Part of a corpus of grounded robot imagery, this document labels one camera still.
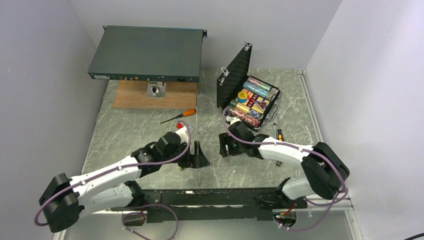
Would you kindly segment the red triangular dealer token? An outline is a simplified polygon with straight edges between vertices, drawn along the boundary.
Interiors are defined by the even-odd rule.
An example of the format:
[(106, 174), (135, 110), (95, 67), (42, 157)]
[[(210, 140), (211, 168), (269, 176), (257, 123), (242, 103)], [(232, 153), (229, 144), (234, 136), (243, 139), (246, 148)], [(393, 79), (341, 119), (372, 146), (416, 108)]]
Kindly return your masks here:
[(269, 101), (266, 99), (262, 99), (262, 100), (256, 100), (253, 106), (256, 111), (263, 113), (267, 109), (268, 105), (269, 105)]

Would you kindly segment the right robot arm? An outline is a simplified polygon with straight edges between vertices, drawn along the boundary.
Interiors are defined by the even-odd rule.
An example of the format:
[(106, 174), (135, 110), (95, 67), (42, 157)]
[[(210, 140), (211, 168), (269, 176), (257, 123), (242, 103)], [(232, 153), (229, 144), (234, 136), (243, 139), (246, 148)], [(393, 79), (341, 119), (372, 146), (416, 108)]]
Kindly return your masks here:
[(226, 125), (225, 130), (230, 138), (229, 151), (236, 149), (251, 158), (278, 161), (302, 170), (302, 177), (287, 177), (276, 188), (275, 200), (280, 207), (287, 208), (309, 195), (334, 200), (337, 194), (347, 193), (345, 181), (350, 170), (328, 144), (299, 145), (266, 134), (255, 135), (242, 121)]

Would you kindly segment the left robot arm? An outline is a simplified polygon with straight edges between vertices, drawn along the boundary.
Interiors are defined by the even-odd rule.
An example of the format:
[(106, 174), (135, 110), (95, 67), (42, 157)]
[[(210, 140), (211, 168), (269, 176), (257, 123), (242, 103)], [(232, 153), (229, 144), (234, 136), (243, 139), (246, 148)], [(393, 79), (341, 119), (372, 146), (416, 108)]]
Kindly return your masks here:
[(110, 208), (137, 210), (152, 203), (137, 180), (155, 173), (165, 164), (177, 164), (181, 169), (210, 166), (194, 141), (190, 153), (189, 135), (183, 130), (167, 132), (159, 140), (138, 148), (116, 163), (83, 175), (56, 175), (39, 199), (46, 226), (53, 233), (61, 232), (79, 219)]

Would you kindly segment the blue yellow card deck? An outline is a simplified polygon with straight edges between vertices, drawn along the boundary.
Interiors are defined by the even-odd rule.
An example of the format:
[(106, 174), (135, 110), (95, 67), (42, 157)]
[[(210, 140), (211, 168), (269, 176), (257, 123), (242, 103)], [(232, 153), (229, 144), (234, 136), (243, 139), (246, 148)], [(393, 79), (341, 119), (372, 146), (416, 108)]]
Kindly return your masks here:
[(253, 110), (263, 114), (270, 105), (270, 101), (263, 97), (251, 98), (248, 102), (248, 105)]

